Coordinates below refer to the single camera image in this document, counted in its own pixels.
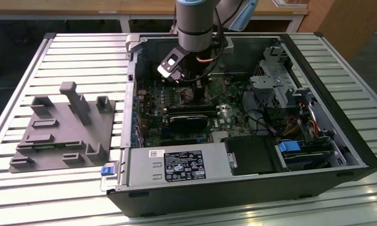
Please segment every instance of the computer component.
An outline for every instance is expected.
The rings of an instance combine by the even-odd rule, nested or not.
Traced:
[[[111,163],[117,185],[106,191],[126,216],[313,197],[377,171],[377,158],[286,34],[229,34],[233,53],[199,86],[170,83],[147,66],[175,37],[139,38],[127,71],[145,81],[135,90],[145,93],[135,104],[142,146],[131,145],[125,113]]]

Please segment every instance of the metal bracket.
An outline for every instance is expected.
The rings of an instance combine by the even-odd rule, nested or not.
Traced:
[[[233,45],[233,41],[230,37],[226,37],[226,42],[227,42],[227,45],[223,48],[223,53],[233,53],[234,45]]]
[[[129,34],[125,39],[125,49],[127,53],[133,53],[135,50],[139,49],[141,44],[141,35],[139,34]]]
[[[227,153],[227,161],[231,169],[237,168],[234,153]]]
[[[263,57],[266,61],[282,63],[287,58],[287,54],[281,47],[270,47],[263,51]]]
[[[253,83],[253,87],[257,89],[271,89],[283,85],[278,77],[274,78],[270,76],[253,76],[250,77],[250,82]]]

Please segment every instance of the black wire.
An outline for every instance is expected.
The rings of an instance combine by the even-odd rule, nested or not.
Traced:
[[[262,117],[259,117],[258,119],[254,119],[250,115],[246,115],[246,116],[251,121],[254,121],[257,123],[257,126],[259,124],[261,126],[265,127],[265,129],[267,129],[267,125],[258,121],[259,119],[262,119]]]
[[[245,86],[246,86],[247,83],[249,83],[249,81],[242,82],[241,93],[239,93],[239,104],[242,106],[243,113],[245,113],[245,110],[243,110],[243,90],[245,90]]]
[[[259,117],[257,120],[255,120],[255,135],[258,133],[258,123],[259,123],[259,119],[262,119],[262,117]]]
[[[194,78],[194,79],[190,79],[190,80],[183,80],[183,81],[186,81],[186,82],[198,81],[205,75],[207,75],[207,74],[213,71],[213,69],[214,69],[214,67],[215,67],[217,64],[218,64],[218,59],[217,59],[215,62],[213,63],[213,65],[211,65],[211,67],[209,68],[209,70],[207,70],[199,77],[197,77],[197,78]]]
[[[175,3],[174,3],[174,13],[173,13],[173,29],[175,26]]]
[[[222,52],[223,52],[223,42],[222,42],[222,37],[223,37],[223,33],[222,33],[222,32],[223,32],[223,31],[222,31],[222,27],[221,27],[221,19],[219,19],[218,11],[217,11],[215,8],[214,8],[214,14],[215,14],[215,17],[217,17],[217,19],[218,19],[219,51],[218,51],[217,56],[215,56],[214,59],[213,59],[213,60],[214,60],[214,63],[213,63],[213,65],[210,66],[209,70],[207,70],[199,77],[197,77],[197,78],[194,78],[194,79],[190,79],[190,80],[183,80],[183,81],[186,81],[186,82],[198,81],[199,79],[203,78],[205,75],[207,75],[207,74],[213,71],[213,69],[215,68],[215,65],[218,64],[219,56],[221,56],[221,54],[222,54]]]
[[[225,24],[227,23],[227,21],[229,21],[229,20],[233,18],[233,16],[235,15],[235,13],[237,13],[237,11],[238,11],[238,9],[239,9],[242,3],[243,3],[243,0],[239,1],[238,6],[237,6],[234,12],[233,12],[231,15],[225,19],[223,23],[221,24],[222,27],[225,26]]]
[[[259,109],[250,109],[250,110],[247,110],[245,113],[247,114],[250,111],[258,112],[259,114],[262,114],[262,113],[263,113],[263,111],[262,111],[262,110],[259,110]]]

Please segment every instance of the blue latch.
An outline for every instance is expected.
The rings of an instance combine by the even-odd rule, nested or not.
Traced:
[[[111,176],[111,175],[114,175],[114,166],[103,166],[101,168],[99,174],[102,176]]]
[[[297,141],[282,141],[278,145],[281,152],[297,152],[299,151],[299,145]]]

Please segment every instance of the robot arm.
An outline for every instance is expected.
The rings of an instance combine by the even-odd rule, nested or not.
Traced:
[[[217,56],[210,58],[211,28],[213,24],[241,31],[253,14],[257,0],[175,0],[178,47],[171,50],[161,62],[157,70],[169,81],[178,82],[182,79],[194,80],[191,77],[198,72],[187,72],[182,68],[182,61],[190,61],[190,68],[197,68],[195,63],[213,62],[222,53],[222,36],[219,32],[215,47],[219,48]]]

